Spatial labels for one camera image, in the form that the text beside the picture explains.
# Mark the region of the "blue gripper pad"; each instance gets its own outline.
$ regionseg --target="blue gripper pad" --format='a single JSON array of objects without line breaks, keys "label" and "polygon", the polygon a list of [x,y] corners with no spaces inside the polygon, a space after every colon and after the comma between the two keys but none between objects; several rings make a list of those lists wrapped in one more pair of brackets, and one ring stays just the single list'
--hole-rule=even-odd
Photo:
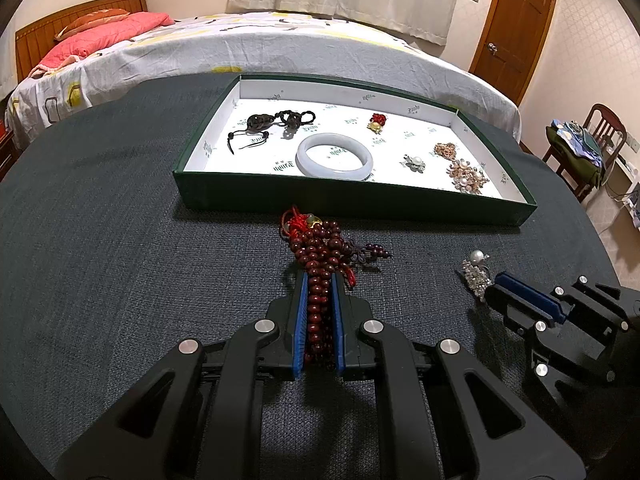
[{"label": "blue gripper pad", "polygon": [[308,274],[302,277],[302,290],[300,290],[300,302],[298,303],[298,317],[296,318],[296,331],[293,335],[293,376],[297,379],[302,371],[305,361],[306,342],[306,298],[308,297]]},{"label": "blue gripper pad", "polygon": [[338,295],[338,281],[335,274],[331,277],[331,308],[334,316],[334,353],[335,368],[340,375],[344,370],[344,329],[340,310],[340,296]]},{"label": "blue gripper pad", "polygon": [[506,288],[508,291],[521,297],[523,300],[529,301],[533,306],[549,314],[555,322],[564,323],[566,320],[566,316],[562,313],[560,304],[557,301],[542,292],[538,292],[535,288],[526,285],[520,280],[517,280],[510,274],[500,272],[496,275],[494,283]]}]

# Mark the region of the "pillow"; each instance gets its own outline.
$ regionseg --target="pillow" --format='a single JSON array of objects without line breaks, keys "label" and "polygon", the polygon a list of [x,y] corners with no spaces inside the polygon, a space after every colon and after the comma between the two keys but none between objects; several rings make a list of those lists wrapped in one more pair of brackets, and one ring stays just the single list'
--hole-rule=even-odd
[{"label": "pillow", "polygon": [[61,41],[31,70],[29,77],[37,78],[54,72],[70,63],[84,59],[97,50],[130,40],[158,25],[173,25],[175,22],[165,12],[136,12],[119,22],[98,25],[78,32]]},{"label": "pillow", "polygon": [[98,25],[104,25],[110,22],[119,22],[124,20],[129,15],[129,12],[124,9],[103,9],[96,10],[80,18],[73,20],[65,28],[53,38],[56,41],[66,40],[70,36],[87,30],[88,28],[94,28]]}]

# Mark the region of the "chair seat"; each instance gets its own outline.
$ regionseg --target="chair seat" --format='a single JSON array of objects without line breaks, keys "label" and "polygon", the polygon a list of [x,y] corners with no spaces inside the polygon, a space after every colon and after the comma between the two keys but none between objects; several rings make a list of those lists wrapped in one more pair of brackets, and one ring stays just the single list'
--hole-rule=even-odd
[{"label": "chair seat", "polygon": [[569,149],[564,140],[558,135],[558,131],[555,128],[552,126],[546,127],[546,138],[549,141],[549,145],[561,155],[559,162],[562,166],[571,168],[572,171],[569,171],[569,173],[579,175],[580,179],[589,186],[598,187],[600,185],[601,170],[586,158],[575,156],[574,152]]}]

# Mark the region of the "wooden chair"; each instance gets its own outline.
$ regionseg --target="wooden chair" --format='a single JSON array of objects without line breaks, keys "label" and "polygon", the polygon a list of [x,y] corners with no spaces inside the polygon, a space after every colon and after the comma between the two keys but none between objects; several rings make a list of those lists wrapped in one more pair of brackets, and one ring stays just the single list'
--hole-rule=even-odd
[{"label": "wooden chair", "polygon": [[[582,125],[583,128],[589,128],[591,120],[593,119],[593,113],[596,111],[600,112],[601,119],[592,135],[596,143],[600,147],[600,150],[602,151],[602,155],[604,158],[604,174],[602,176],[601,182],[606,182],[609,174],[613,170],[613,166],[616,162],[616,157],[618,156],[620,149],[622,149],[622,146],[626,142],[626,128],[625,125],[622,124],[622,121],[620,121],[618,116],[613,113],[610,108],[606,107],[603,104],[593,105],[593,107],[591,108],[591,112],[589,112],[587,119]],[[616,133],[620,134],[620,137],[614,145],[613,153],[611,153],[610,156],[607,156],[608,153],[605,151],[605,147]],[[585,182],[583,177],[581,177],[580,173],[576,170],[573,161],[569,160],[555,146],[549,146],[549,149],[546,151],[545,156],[542,158],[542,161],[548,161],[550,156],[553,156],[553,158],[560,163],[560,166],[558,167],[556,173],[566,182],[567,186],[569,186],[569,188],[574,192],[574,195],[577,197],[577,199],[582,202],[582,200],[584,200],[585,197],[591,192],[591,189],[593,189],[593,184]],[[566,171],[571,176],[571,178],[575,182],[577,182],[578,186],[575,189],[572,189],[567,180],[562,177],[563,171]]]}]

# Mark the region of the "chair back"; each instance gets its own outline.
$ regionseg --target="chair back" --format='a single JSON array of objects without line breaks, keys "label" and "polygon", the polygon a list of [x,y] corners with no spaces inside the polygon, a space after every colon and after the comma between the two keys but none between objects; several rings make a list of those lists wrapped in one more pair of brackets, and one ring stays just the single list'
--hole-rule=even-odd
[{"label": "chair back", "polygon": [[[606,107],[603,104],[594,104],[591,108],[591,112],[587,119],[584,121],[583,128],[589,129],[589,125],[591,124],[591,120],[593,119],[594,112],[600,112],[600,122],[598,126],[593,131],[592,135],[598,146],[602,150],[602,155],[604,158],[604,167],[605,167],[605,177],[609,176],[610,170],[613,168],[613,164],[616,161],[616,157],[622,146],[626,142],[626,128],[625,125],[622,124],[620,118],[613,113],[613,111]],[[616,141],[613,147],[613,153],[609,158],[606,157],[605,146],[607,143],[613,138],[615,134],[620,134],[619,139]]]}]

